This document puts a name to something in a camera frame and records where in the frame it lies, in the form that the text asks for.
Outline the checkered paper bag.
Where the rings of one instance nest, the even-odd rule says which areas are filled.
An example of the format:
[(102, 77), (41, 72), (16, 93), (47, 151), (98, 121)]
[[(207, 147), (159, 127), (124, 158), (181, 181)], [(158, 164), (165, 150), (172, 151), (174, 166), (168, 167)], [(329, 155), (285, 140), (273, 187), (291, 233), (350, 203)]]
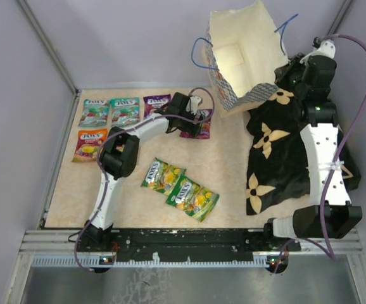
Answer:
[(203, 41), (203, 62), (221, 117), (255, 109), (278, 90), (275, 70), (287, 65), (286, 48), (262, 1), (243, 9), (210, 13)]

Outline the green lemon candy bag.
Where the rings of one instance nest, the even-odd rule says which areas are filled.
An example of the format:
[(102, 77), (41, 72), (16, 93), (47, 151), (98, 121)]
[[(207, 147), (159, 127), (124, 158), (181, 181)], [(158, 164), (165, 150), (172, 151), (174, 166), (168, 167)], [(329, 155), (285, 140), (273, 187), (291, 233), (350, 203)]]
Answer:
[(169, 195), (186, 168), (171, 165), (159, 158), (154, 158), (141, 187), (150, 188), (164, 195)]
[(181, 175), (165, 203), (202, 222), (214, 209), (219, 198), (220, 195), (216, 192)]

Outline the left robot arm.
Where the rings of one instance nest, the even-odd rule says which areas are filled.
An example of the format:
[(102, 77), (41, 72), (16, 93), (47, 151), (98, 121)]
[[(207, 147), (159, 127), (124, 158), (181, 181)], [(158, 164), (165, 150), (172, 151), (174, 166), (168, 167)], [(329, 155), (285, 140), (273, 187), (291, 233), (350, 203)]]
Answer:
[(79, 232), (74, 252), (81, 252), (82, 243), (98, 251), (107, 250), (112, 243), (113, 211), (123, 183), (136, 168), (139, 148), (161, 134), (178, 129), (196, 136), (205, 117), (199, 113), (203, 99), (193, 94), (176, 92), (165, 104), (142, 122), (129, 129), (113, 127), (100, 145), (97, 163), (101, 182), (94, 209)]

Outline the purple candy bag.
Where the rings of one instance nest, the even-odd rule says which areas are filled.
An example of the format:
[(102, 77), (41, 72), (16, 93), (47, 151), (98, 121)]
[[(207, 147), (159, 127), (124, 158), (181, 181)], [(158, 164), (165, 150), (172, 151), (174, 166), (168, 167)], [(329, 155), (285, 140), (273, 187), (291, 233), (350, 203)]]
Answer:
[(163, 105), (169, 103), (171, 100), (171, 95), (164, 94), (164, 95), (145, 96), (143, 97), (143, 100), (144, 100), (144, 118), (147, 118), (150, 116), (150, 114), (160, 109)]
[[(203, 117), (207, 117), (212, 112), (212, 109), (202, 109), (202, 110), (198, 110), (198, 112)], [(206, 122), (203, 122), (201, 124), (200, 133), (196, 137), (188, 134), (187, 132), (181, 132), (179, 134), (179, 137), (182, 137), (182, 138), (190, 138), (190, 139), (209, 139), (210, 138), (210, 125), (211, 125), (211, 120), (208, 120)]]

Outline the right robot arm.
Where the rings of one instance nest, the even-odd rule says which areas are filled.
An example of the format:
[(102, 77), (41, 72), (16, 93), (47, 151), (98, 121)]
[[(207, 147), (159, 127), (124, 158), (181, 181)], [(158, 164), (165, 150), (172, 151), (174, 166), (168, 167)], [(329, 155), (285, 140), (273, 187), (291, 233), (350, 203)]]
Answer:
[(298, 54), (275, 71), (275, 83), (295, 98), (293, 111), (308, 160), (310, 206), (268, 220), (263, 243), (272, 251), (280, 249), (286, 238), (341, 239), (362, 219), (362, 209), (352, 206), (343, 180), (338, 113), (328, 98), (336, 67), (330, 57), (304, 59)]

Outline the orange fruits candy bag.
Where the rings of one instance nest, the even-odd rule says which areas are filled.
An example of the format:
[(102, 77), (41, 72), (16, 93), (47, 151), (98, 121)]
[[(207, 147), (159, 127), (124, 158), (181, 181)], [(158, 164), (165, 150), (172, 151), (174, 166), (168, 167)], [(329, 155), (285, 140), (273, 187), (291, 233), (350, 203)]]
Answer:
[(100, 145), (107, 138), (107, 129), (80, 130), (72, 162), (92, 162), (96, 160)]

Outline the green mint candy bag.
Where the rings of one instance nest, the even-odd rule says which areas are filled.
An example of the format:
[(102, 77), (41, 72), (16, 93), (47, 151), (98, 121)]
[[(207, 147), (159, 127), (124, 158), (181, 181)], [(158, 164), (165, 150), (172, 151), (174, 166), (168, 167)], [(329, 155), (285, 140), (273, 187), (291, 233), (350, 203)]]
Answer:
[(111, 100), (111, 126), (126, 127), (140, 122), (139, 98), (115, 98)]
[(110, 102), (105, 99), (85, 99), (79, 127), (105, 126), (110, 109)]

